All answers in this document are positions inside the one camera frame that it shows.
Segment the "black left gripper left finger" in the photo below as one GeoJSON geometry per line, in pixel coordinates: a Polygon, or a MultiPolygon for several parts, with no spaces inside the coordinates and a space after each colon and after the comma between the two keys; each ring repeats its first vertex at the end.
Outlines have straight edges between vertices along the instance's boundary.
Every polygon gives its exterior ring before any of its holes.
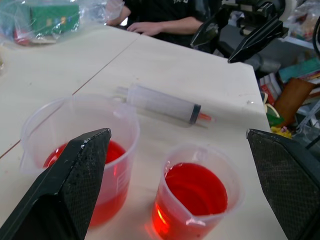
{"type": "Polygon", "coordinates": [[[2,240],[83,240],[102,185],[111,130],[66,145],[33,182],[0,228],[2,240]]]}

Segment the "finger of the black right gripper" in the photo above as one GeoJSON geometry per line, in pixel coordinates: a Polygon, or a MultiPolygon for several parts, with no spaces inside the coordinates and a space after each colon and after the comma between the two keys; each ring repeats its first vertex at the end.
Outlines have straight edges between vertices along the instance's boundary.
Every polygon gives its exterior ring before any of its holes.
{"type": "Polygon", "coordinates": [[[283,22],[275,16],[247,35],[228,58],[228,63],[244,62],[250,59],[274,39],[283,35],[283,22]]]}
{"type": "Polygon", "coordinates": [[[229,22],[229,8],[222,6],[217,13],[204,22],[193,35],[190,46],[196,48],[209,44],[215,47],[220,39],[221,30],[229,22]]]}

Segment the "person's bare hand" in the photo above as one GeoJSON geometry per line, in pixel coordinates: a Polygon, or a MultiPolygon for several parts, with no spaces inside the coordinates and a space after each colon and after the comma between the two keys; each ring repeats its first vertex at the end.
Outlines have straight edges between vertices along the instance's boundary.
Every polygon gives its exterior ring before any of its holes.
{"type": "Polygon", "coordinates": [[[155,36],[162,32],[162,22],[135,22],[127,30],[133,33],[139,33],[146,36],[155,36]]]}

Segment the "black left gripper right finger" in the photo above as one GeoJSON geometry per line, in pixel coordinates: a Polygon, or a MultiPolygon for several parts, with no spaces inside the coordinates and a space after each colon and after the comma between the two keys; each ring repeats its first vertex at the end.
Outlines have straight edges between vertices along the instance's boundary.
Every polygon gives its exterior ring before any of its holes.
{"type": "Polygon", "coordinates": [[[248,129],[263,194],[289,240],[320,238],[320,162],[284,136],[248,129]]]}

